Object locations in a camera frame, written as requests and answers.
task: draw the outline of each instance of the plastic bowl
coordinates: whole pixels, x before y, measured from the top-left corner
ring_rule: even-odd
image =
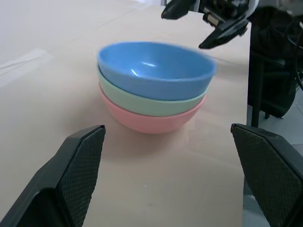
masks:
[[[103,48],[98,63],[104,77],[129,93],[158,100],[186,100],[205,92],[215,63],[183,47],[124,42]]]
[[[197,106],[184,113],[173,116],[155,117],[127,111],[111,102],[102,89],[100,89],[100,91],[109,111],[117,121],[132,130],[148,134],[161,134],[180,128],[195,115],[206,97],[204,96]]]
[[[99,68],[99,86],[111,102],[128,111],[149,116],[170,116],[194,108],[203,99],[207,90],[201,95],[181,101],[162,101],[128,93],[107,81]]]

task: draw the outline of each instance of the table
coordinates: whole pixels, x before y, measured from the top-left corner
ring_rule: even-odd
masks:
[[[202,16],[165,21],[163,8],[129,0],[18,2],[27,10],[5,3],[12,22],[1,26],[0,64],[35,48],[45,54],[0,75],[18,75],[0,87],[0,219],[67,136],[105,124],[84,226],[240,227],[243,172],[230,126],[246,122],[250,33],[205,51],[218,73],[191,121],[172,133],[144,135],[107,111],[98,90],[98,49],[152,40],[200,51],[212,31]]]

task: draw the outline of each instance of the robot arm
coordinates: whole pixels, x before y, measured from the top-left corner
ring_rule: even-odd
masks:
[[[198,0],[172,0],[164,9],[163,19],[179,19],[197,4]],[[303,14],[302,0],[200,0],[199,11],[203,20],[215,30],[199,45],[212,49],[225,44],[247,30],[248,17],[260,6],[272,6],[293,16]]]

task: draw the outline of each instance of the textured gripper pad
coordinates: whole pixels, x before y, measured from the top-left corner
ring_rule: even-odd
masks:
[[[264,137],[232,126],[244,175],[270,226],[288,227],[302,203],[302,180],[277,148],[287,154],[292,147],[281,136],[253,130]]]
[[[82,141],[59,183],[59,191],[75,227],[83,225],[95,190],[103,134],[98,130]]]

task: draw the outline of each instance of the pink bowl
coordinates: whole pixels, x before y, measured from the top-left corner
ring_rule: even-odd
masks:
[[[100,88],[106,105],[111,114],[124,126],[142,133],[161,134],[180,128],[187,123],[198,111],[205,100],[204,98],[194,108],[172,116],[146,116],[127,111],[112,103]]]

